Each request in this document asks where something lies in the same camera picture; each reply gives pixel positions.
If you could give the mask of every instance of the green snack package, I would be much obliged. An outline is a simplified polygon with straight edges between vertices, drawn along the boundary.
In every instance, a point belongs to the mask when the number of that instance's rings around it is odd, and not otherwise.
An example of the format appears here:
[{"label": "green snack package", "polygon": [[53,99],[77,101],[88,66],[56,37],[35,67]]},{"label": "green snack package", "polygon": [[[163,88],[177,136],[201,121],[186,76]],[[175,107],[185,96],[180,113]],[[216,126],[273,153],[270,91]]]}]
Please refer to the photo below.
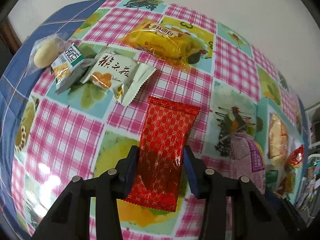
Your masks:
[{"label": "green snack package", "polygon": [[271,192],[276,191],[278,181],[278,171],[277,170],[269,170],[266,171],[266,188]]}]

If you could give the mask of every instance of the tablecloth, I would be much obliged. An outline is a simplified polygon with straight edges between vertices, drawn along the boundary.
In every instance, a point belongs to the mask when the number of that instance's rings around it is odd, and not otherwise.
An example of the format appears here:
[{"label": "tablecloth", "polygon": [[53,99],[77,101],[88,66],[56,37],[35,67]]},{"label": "tablecloth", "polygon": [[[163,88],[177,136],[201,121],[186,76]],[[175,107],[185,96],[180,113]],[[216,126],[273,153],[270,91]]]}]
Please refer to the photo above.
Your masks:
[{"label": "tablecloth", "polygon": [[[197,38],[203,50],[190,73],[148,53],[123,46],[123,37],[143,17]],[[91,83],[56,95],[47,69],[24,77],[35,40],[67,33],[86,57],[108,45],[116,53],[156,67],[133,102],[124,107],[111,92]],[[95,0],[62,8],[23,44],[0,79],[1,210],[14,231],[28,239],[74,175],[99,176],[138,145],[153,95],[201,108],[188,144],[208,167],[229,175],[230,160],[215,150],[220,128],[217,111],[236,106],[256,124],[257,102],[271,98],[308,135],[303,105],[284,76],[262,52],[227,26],[195,10],[161,0]],[[255,134],[255,126],[250,133]],[[182,176],[176,212],[143,208],[118,200],[124,239],[196,239],[204,200],[196,200]],[[90,236],[95,239],[95,200]],[[231,223],[227,223],[230,235]]]}]

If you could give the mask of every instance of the red candy wrapper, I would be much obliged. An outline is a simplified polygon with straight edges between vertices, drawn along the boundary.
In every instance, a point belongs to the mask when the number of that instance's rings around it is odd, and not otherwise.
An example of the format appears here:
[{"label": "red candy wrapper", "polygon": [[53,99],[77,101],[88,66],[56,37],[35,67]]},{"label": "red candy wrapper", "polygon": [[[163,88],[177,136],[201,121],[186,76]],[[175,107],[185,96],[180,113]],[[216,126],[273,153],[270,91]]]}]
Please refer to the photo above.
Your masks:
[{"label": "red candy wrapper", "polygon": [[304,150],[303,150],[303,145],[301,145],[298,149],[294,150],[288,160],[287,160],[287,165],[291,169],[297,169],[301,167],[303,163],[303,158],[304,158]]},{"label": "red candy wrapper", "polygon": [[125,199],[140,206],[175,212],[183,146],[199,114],[198,106],[148,96],[136,177]]}]

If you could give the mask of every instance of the yellow snack package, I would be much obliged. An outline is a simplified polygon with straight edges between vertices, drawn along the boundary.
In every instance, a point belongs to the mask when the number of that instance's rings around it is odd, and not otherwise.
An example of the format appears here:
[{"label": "yellow snack package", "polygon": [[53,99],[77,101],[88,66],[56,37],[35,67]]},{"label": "yellow snack package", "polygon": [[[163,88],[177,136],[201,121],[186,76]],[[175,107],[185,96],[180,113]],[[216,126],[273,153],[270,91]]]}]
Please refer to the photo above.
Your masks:
[{"label": "yellow snack package", "polygon": [[288,135],[284,124],[276,114],[270,116],[269,159],[281,167],[288,158]]},{"label": "yellow snack package", "polygon": [[120,42],[147,51],[170,66],[187,72],[190,70],[188,57],[202,48],[201,43],[190,35],[169,29],[146,17]]}]

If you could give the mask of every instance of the silver screw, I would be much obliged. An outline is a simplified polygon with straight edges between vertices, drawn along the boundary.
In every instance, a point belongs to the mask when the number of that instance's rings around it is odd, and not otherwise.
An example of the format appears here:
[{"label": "silver screw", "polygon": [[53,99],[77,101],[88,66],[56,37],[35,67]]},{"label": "silver screw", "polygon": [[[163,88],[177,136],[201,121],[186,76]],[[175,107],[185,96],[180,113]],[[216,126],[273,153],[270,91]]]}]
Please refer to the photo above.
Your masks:
[{"label": "silver screw", "polygon": [[205,173],[208,175],[213,175],[214,174],[214,169],[206,169]]},{"label": "silver screw", "polygon": [[241,177],[241,181],[244,182],[244,183],[248,183],[250,180],[247,176],[242,176]]},{"label": "silver screw", "polygon": [[72,177],[72,181],[73,182],[78,182],[81,179],[81,177],[79,175],[73,176]]},{"label": "silver screw", "polygon": [[108,170],[108,174],[109,175],[115,175],[117,173],[117,170],[116,169],[110,169]]}]

